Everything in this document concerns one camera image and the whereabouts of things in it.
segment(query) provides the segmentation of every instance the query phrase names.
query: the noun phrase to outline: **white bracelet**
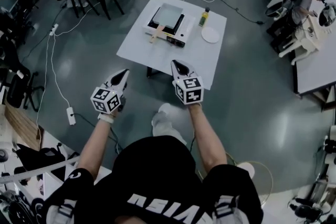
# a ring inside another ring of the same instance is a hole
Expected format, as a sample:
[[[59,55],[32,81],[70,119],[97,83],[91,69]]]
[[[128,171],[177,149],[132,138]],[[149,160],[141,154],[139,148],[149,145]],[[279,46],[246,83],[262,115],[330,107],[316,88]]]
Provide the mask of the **white bracelet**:
[[[110,124],[112,124],[114,122],[113,118],[111,118],[111,117],[109,117],[109,116],[107,116],[106,114],[103,114],[103,113],[100,113],[98,115],[98,119],[106,121],[106,122],[108,122]]]

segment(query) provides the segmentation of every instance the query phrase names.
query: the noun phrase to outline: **wooden handle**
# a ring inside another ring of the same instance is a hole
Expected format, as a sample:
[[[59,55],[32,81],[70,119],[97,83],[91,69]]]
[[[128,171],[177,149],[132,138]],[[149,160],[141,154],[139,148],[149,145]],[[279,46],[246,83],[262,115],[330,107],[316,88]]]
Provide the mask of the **wooden handle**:
[[[154,33],[154,35],[151,37],[150,43],[154,43],[156,41],[156,37],[158,36],[158,34],[160,34],[160,32],[164,29],[164,26],[159,25],[156,28],[156,31]]]

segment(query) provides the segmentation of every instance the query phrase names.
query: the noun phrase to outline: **white round object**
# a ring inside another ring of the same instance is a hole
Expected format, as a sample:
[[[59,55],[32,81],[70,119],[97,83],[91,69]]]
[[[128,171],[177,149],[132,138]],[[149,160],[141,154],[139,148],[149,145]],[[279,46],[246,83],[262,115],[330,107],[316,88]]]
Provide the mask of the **white round object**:
[[[251,163],[240,163],[237,166],[241,169],[248,171],[251,179],[254,177],[255,170]]]
[[[211,27],[204,27],[202,29],[202,37],[206,42],[209,43],[216,43],[219,41],[219,34],[218,32]]]

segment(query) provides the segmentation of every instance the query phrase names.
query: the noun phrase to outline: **white plate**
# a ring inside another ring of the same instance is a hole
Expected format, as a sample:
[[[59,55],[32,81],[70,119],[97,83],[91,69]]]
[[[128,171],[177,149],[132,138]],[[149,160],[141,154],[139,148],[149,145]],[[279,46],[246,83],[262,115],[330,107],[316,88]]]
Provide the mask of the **white plate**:
[[[219,41],[218,32],[211,27],[204,27],[202,29],[202,37],[204,38],[206,42],[209,42],[209,43],[216,43]]]

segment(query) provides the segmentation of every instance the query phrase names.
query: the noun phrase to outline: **wooden plank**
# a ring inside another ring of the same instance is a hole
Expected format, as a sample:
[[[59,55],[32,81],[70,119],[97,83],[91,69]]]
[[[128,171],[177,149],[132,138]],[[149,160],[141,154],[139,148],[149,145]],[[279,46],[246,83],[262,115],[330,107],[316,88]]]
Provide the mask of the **wooden plank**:
[[[36,123],[28,118],[22,110],[16,109],[7,103],[5,100],[5,117],[11,124],[16,133],[22,140],[32,149],[38,151],[40,145],[40,137]],[[41,138],[43,139],[43,128],[40,128]]]

